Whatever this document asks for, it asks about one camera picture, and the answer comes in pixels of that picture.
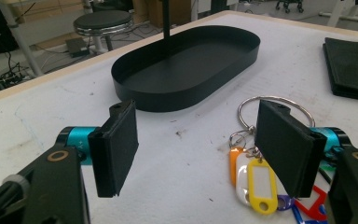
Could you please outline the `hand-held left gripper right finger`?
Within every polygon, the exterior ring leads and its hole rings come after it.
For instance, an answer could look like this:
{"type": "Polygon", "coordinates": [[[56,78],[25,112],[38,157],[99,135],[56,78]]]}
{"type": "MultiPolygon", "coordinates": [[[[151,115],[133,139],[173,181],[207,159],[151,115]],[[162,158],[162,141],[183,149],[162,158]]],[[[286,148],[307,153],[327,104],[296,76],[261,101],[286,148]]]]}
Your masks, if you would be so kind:
{"type": "Polygon", "coordinates": [[[259,102],[255,145],[290,197],[309,197],[327,138],[290,115],[291,109],[259,102]]]}

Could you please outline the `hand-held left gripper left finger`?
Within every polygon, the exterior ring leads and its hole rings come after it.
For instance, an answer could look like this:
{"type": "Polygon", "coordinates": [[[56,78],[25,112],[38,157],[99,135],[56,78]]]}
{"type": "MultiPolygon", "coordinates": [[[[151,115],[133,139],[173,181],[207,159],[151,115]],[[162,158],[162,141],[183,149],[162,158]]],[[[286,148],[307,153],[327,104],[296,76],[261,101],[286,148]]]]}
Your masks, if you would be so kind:
{"type": "Polygon", "coordinates": [[[88,135],[97,193],[103,198],[119,195],[139,146],[135,102],[112,105],[109,114],[103,126],[88,135]]]}

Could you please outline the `bunch of coloured key tags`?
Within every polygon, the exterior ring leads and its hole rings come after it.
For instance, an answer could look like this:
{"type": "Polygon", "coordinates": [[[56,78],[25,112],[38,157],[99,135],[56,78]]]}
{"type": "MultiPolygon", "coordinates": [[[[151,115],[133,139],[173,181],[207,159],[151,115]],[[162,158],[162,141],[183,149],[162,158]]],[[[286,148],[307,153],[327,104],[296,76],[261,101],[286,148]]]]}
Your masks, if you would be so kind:
{"type": "Polygon", "coordinates": [[[328,224],[326,192],[311,188],[308,199],[291,197],[253,144],[255,126],[229,137],[229,175],[238,200],[261,215],[292,210],[297,224],[328,224]]]}

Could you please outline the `black oval tray with post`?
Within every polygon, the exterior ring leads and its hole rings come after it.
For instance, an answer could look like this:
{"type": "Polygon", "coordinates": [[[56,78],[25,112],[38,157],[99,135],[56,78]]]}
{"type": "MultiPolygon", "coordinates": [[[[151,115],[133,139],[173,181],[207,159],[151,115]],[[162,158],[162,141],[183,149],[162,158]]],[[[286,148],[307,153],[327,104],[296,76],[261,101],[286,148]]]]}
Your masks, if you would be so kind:
{"type": "Polygon", "coordinates": [[[172,112],[198,104],[257,59],[258,35],[207,25],[170,33],[169,0],[161,0],[163,38],[130,51],[112,65],[118,98],[148,112],[172,112]]]}

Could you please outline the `grey flat box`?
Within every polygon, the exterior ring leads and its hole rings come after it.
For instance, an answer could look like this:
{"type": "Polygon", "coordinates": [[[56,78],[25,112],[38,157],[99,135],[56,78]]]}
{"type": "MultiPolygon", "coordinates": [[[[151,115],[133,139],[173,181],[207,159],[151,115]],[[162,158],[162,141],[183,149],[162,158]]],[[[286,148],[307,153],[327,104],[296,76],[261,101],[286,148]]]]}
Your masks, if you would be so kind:
{"type": "Polygon", "coordinates": [[[67,39],[65,41],[68,52],[72,58],[86,56],[90,50],[82,38],[67,39]]]}

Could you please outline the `black round stool chrome rim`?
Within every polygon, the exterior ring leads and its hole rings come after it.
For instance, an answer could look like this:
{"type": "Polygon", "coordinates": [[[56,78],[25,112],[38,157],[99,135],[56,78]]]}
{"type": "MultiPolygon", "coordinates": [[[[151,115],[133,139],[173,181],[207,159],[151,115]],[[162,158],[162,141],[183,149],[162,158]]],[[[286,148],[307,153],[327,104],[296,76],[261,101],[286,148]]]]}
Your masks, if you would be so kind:
{"type": "Polygon", "coordinates": [[[104,53],[113,49],[110,35],[131,28],[133,19],[128,11],[103,10],[80,16],[73,26],[78,35],[93,39],[95,52],[104,53]]]}

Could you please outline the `white-legged wooden desk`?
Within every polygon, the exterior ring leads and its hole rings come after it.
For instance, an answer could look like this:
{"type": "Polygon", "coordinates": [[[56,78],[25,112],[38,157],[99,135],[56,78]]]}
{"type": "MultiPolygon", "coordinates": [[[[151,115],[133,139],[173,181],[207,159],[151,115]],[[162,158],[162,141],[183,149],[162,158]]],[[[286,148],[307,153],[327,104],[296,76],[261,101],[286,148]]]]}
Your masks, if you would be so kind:
{"type": "Polygon", "coordinates": [[[0,0],[0,10],[4,15],[7,27],[10,29],[11,33],[15,37],[27,63],[31,67],[34,77],[40,77],[43,75],[43,72],[39,65],[37,64],[35,57],[32,51],[29,48],[29,45],[26,43],[23,35],[21,34],[21,29],[18,22],[15,20],[12,11],[10,10],[10,5],[18,3],[18,0],[0,0]]]}

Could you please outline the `black wheeled chair base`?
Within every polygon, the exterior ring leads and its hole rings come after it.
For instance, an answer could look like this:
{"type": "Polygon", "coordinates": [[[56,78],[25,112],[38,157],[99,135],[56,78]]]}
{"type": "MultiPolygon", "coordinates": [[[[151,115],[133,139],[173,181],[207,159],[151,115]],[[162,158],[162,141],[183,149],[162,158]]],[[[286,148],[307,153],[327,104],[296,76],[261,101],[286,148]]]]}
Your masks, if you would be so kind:
{"type": "Polygon", "coordinates": [[[296,4],[296,10],[299,13],[304,12],[303,0],[277,0],[275,9],[280,10],[281,8],[283,8],[285,13],[289,13],[291,11],[290,6],[292,4],[296,4]]]}

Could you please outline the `white stand base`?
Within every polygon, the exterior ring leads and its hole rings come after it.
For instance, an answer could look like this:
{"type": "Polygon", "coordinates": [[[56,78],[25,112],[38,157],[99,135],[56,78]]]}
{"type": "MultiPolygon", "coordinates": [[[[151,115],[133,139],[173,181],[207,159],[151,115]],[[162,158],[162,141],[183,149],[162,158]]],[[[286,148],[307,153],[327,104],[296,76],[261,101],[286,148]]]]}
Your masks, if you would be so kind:
{"type": "Polygon", "coordinates": [[[320,11],[318,15],[328,19],[327,26],[336,27],[340,21],[358,22],[356,0],[337,0],[331,12],[320,11]]]}

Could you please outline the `brown cardboard box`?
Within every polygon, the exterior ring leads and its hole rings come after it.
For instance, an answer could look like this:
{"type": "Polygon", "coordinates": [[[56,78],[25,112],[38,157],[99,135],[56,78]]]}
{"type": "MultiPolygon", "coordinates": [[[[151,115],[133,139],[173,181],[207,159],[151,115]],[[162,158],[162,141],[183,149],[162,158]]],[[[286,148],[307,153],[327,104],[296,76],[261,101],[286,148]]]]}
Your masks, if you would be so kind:
{"type": "MultiPolygon", "coordinates": [[[[133,19],[136,24],[149,21],[158,28],[163,27],[162,0],[131,0],[133,19]]],[[[169,0],[170,25],[191,22],[191,0],[169,0]]]]}

